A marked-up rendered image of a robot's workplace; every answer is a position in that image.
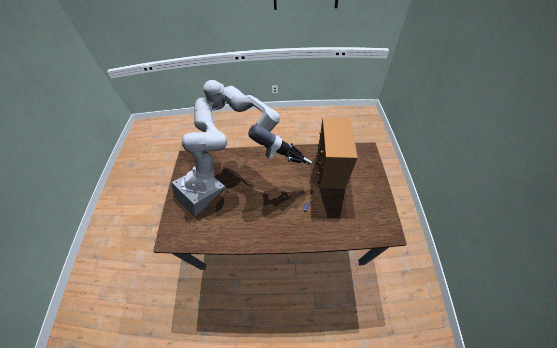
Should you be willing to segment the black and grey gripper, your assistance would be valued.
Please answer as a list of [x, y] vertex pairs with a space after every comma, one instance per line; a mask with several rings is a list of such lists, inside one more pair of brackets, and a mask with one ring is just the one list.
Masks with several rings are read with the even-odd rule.
[[308, 160], [306, 157], [302, 156], [303, 154], [300, 152], [300, 150], [294, 147], [292, 143], [291, 145], [289, 145], [289, 147], [288, 145], [289, 145], [288, 143], [282, 140], [281, 147], [279, 148], [279, 150], [277, 150], [277, 153], [281, 154], [282, 156], [288, 157], [288, 161], [295, 161], [297, 163], [303, 162], [307, 165], [311, 164], [311, 161]]

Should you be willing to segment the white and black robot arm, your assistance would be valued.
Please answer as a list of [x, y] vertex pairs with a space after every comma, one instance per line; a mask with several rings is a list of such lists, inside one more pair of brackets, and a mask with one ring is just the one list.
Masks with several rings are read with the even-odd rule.
[[281, 136], [271, 133], [280, 122], [280, 115], [275, 110], [254, 96], [245, 96], [234, 86], [224, 87], [214, 80], [204, 84], [204, 93], [206, 98], [197, 99], [194, 106], [195, 127], [203, 132], [185, 134], [182, 140], [184, 150], [193, 155], [196, 166], [183, 178], [181, 187], [183, 191], [199, 194], [206, 194], [215, 187], [214, 157], [207, 151], [219, 151], [226, 147], [226, 136], [215, 128], [212, 116], [212, 110], [223, 108], [225, 102], [235, 112], [245, 112], [253, 106], [262, 112], [257, 126], [252, 125], [249, 129], [249, 137], [266, 147], [266, 157], [272, 159], [281, 147]]

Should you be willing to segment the wooden chest of drawers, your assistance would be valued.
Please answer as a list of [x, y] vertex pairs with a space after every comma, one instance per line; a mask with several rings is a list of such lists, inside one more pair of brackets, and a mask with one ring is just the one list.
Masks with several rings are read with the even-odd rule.
[[350, 117], [322, 117], [325, 163], [319, 188], [345, 189], [357, 161]]

